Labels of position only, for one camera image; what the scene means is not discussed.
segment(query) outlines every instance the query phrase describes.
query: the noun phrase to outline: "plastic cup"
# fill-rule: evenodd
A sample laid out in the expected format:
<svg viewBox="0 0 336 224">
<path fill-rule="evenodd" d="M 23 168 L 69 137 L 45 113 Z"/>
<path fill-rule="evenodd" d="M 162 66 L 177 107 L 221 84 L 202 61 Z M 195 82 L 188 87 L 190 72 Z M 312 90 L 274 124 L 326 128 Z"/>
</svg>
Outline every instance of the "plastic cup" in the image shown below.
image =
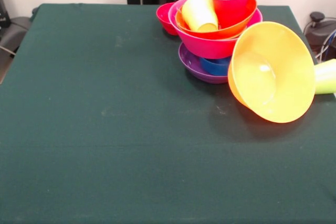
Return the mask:
<svg viewBox="0 0 336 224">
<path fill-rule="evenodd" d="M 245 14 L 247 0 L 213 0 L 215 12 L 221 26 L 229 27 L 239 21 Z"/>
<path fill-rule="evenodd" d="M 315 94 L 336 93 L 336 59 L 331 59 L 314 66 Z"/>
<path fill-rule="evenodd" d="M 192 31 L 218 30 L 218 19 L 212 0 L 187 0 L 181 12 L 184 21 Z"/>
<path fill-rule="evenodd" d="M 167 3 L 161 5 L 156 10 L 156 16 L 167 33 L 169 33 L 170 35 L 177 35 L 177 31 L 175 30 L 174 26 L 170 23 L 168 19 L 168 12 L 173 4 L 174 3 Z"/>
<path fill-rule="evenodd" d="M 287 123 L 309 109 L 315 93 L 308 48 L 288 27 L 261 22 L 235 45 L 228 72 L 233 95 L 262 118 Z"/>
</svg>

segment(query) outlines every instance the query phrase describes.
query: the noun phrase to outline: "light green cup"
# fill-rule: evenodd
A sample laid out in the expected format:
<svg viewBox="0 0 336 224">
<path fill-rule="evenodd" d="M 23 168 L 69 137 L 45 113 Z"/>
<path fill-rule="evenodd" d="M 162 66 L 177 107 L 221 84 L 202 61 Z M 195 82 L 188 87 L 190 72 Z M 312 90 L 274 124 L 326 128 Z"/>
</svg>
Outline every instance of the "light green cup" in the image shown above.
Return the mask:
<svg viewBox="0 0 336 224">
<path fill-rule="evenodd" d="M 332 94 L 336 92 L 336 59 L 317 64 L 315 69 L 315 94 Z"/>
</svg>

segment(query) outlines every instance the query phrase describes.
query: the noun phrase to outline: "dark green tablecloth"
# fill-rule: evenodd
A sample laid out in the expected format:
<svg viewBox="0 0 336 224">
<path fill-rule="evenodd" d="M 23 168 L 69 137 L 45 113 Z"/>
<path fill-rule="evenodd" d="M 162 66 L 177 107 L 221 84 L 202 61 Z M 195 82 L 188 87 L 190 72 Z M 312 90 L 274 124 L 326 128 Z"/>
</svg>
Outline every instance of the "dark green tablecloth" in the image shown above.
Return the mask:
<svg viewBox="0 0 336 224">
<path fill-rule="evenodd" d="M 185 71 L 155 9 L 41 6 L 0 86 L 1 223 L 336 223 L 334 96 L 266 122 Z"/>
</svg>

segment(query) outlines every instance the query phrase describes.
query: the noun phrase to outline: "magenta bowl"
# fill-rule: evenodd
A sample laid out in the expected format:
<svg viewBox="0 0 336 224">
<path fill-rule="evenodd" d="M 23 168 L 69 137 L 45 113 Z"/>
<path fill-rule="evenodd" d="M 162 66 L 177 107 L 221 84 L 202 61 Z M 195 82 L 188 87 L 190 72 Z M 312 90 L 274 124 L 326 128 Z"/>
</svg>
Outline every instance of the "magenta bowl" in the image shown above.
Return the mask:
<svg viewBox="0 0 336 224">
<path fill-rule="evenodd" d="M 175 15 L 186 1 L 187 0 L 176 1 L 168 12 L 169 21 L 174 26 L 185 47 L 193 54 L 206 59 L 220 59 L 231 56 L 238 38 L 218 40 L 203 39 L 187 34 L 178 28 L 175 22 Z M 257 9 L 248 22 L 247 27 L 261 21 L 262 14 L 260 10 Z"/>
<path fill-rule="evenodd" d="M 205 72 L 200 63 L 200 57 L 191 53 L 182 43 L 178 53 L 184 67 L 196 78 L 211 84 L 227 82 L 227 76 L 212 76 Z"/>
<path fill-rule="evenodd" d="M 158 18 L 158 20 L 160 21 L 160 23 L 162 24 L 163 28 L 166 30 L 167 33 L 169 33 L 170 35 L 177 35 L 174 26 L 170 23 L 168 19 L 168 11 L 173 4 L 174 3 L 167 3 L 161 5 L 156 10 L 156 17 Z"/>
</svg>

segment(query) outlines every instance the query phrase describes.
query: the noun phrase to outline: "red cup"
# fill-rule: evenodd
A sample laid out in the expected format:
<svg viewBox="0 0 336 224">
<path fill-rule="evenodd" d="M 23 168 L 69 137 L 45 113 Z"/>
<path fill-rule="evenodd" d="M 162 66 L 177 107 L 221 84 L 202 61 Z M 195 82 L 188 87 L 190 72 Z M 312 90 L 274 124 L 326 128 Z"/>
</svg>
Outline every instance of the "red cup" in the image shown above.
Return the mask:
<svg viewBox="0 0 336 224">
<path fill-rule="evenodd" d="M 213 0 L 218 22 L 222 28 L 240 22 L 245 14 L 247 0 Z"/>
<path fill-rule="evenodd" d="M 170 7 L 174 3 L 167 3 L 164 5 L 161 5 L 157 10 L 156 10 L 156 16 L 159 19 L 160 23 L 162 24 L 163 28 L 166 30 L 167 33 L 170 35 L 177 35 L 177 32 L 174 28 L 174 26 L 170 23 L 168 19 L 168 11 Z"/>
</svg>

